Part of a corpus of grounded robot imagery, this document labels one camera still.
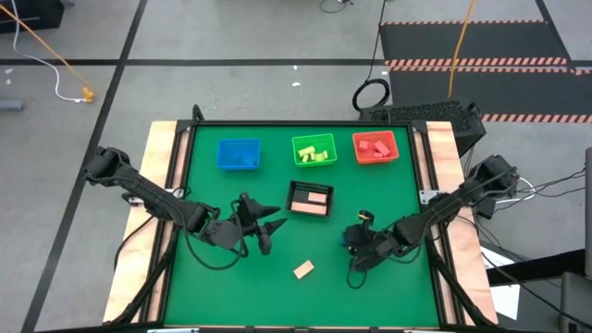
blue bin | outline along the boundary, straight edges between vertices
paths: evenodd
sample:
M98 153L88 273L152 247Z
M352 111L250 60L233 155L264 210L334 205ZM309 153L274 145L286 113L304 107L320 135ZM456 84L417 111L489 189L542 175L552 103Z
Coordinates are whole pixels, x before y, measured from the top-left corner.
M259 139L226 139L218 143L216 166L224 170L255 170L261 152Z

wooden table edge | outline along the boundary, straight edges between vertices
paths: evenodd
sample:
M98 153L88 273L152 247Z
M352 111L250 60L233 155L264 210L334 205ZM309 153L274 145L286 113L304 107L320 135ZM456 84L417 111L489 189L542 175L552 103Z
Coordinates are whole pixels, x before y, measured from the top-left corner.
M140 172L159 186L165 186L176 127L177 121L155 121L152 123L148 140L146 141ZM464 181L464 177L450 123L428 122L427 137L432 150L439 189L442 191L456 190L458 185ZM414 138L424 188L430 189L422 139L417 132ZM180 185L188 139L189 132L184 130L181 134L173 187ZM472 214L468 209L463 209L461 215L471 221L473 220ZM143 207L131 207L124 238L147 217L148 215L145 213ZM161 254L167 246L170 230L171 223L169 222L166 225L164 233L166 236L163 238L161 245ZM155 233L156 223L154 222L139 232L122 250L113 277L111 291L109 292L104 321L112 320L118 316L135 296L138 288L146 279ZM469 226L460 218L457 218L450 223L448 234L454 267L459 282L483 314L489 320L497 323L498 319L493 306L491 290L487 281L485 264L481 257L480 243L475 228ZM437 247L440 250L441 244L437 244ZM157 318L162 285L163 277L161 276L154 286L151 307L148 311L149 321L154 321ZM449 324L455 324L450 288L448 288L442 277L440 277L440 285L447 322ZM471 324L470 318L466 314L464 317L467 324Z

green table surface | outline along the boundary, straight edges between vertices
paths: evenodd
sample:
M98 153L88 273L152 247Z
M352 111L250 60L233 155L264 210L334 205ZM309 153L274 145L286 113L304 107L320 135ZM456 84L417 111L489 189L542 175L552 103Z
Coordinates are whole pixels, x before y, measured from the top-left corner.
M391 163L358 165L353 151L355 132L393 130L400 157ZM291 138L333 133L338 161L330 166L298 168ZM261 140L257 170L216 168L222 139ZM291 180L332 185L331 217L285 210ZM289 220L272 237L272 253L263 256L256 238L248 238L250 255L225 271L199 265L179 239L170 281L165 323L170 326L339 326L437 327L438 316L426 251L413 263L386 261L369 271L364 286L346 284L350 256L340 246L343 230L359 223L357 212L371 211L375 228L419 212L407 129L377 127L199 127L189 167L188 200L221 207L247 191L260 204L282 210L264 219ZM225 265L234 254L197 240L195 251L210 265ZM293 270L310 260L314 270L297 279ZM353 284L361 275L352 274Z

yellow cable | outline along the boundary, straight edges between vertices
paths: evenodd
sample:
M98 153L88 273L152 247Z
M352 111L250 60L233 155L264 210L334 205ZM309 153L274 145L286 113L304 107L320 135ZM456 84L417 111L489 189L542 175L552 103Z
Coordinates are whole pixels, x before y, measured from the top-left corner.
M88 80L84 79L84 77L81 74L79 74L66 60L64 60L64 58L61 55L59 55L56 51L54 51L54 49L52 49L51 46L49 46L31 28L29 28L29 26L27 24L25 24L23 21L21 21L19 18L17 18L12 12L10 12L10 10L6 9L6 7L4 7L3 5L0 5L0 9L2 9L7 15L9 15L16 22L18 22L18 24L20 24L21 27L25 28L28 32L30 32L31 35L33 35L33 37L35 37L35 39L39 43L41 43L49 52L51 52L52 55L54 55L62 63L64 63L64 65L66 65L66 67L72 72L72 74L74 74L75 77L79 78L82 82L84 82L84 84L86 84L88 86L88 88L87 87L82 88L82 94L84 95L84 98L86 99L87 103L92 102L95 92L96 92L96 90L93 87L93 84L90 83Z
M471 14L473 14L473 7L475 6L476 0L471 0L471 5L469 6L469 11L466 13L466 18L464 19L464 23L462 25L461 36L459 37L459 41L456 43L456 49L454 50L454 57L452 58L452 68L450 69L450 80L448 82L448 98L452 96L452 86L454 85L454 69L456 69L456 60L459 56L459 51L461 50L461 45L463 44L464 32L466 31L466 26L469 24L469 20L471 19Z

orange cable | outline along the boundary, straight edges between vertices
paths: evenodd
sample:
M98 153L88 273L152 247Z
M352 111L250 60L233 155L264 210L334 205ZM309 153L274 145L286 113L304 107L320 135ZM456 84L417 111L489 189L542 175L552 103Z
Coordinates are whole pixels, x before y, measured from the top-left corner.
M448 98L452 96L452 87L454 85L454 69L456 69L456 60L459 56L459 51L461 50L461 45L463 44L464 39L464 32L466 31L466 26L469 24L469 19L471 19L471 14L473 14L473 7L475 6L476 0L471 0L471 5L469 6L469 11L466 13L466 18L464 19L464 23L462 25L461 36L459 37L459 41L456 43L456 49L454 50L454 57L452 58L452 68L450 69L450 80L448 82Z
M84 82L84 84L89 86L92 96L94 96L94 94L96 93L96 90L94 89L92 83L90 83L88 80L84 79L84 77L81 74L79 74L66 60L64 60L64 58L61 55L59 55L56 51L54 51L54 49L51 48L51 46L49 46L31 28L29 28L29 26L27 24L25 24L23 21L21 21L19 18L17 18L12 12L10 12L10 10L6 9L6 7L4 7L3 5L0 5L0 9L2 9L7 15L9 15L16 22L18 22L18 24L20 24L21 27L25 28L28 32L30 32L31 35L33 35L33 37L35 37L35 39L39 43L41 43L49 52L51 52L52 55L54 55L56 58L58 58L72 72L72 74L74 74L75 77L79 78L82 82Z

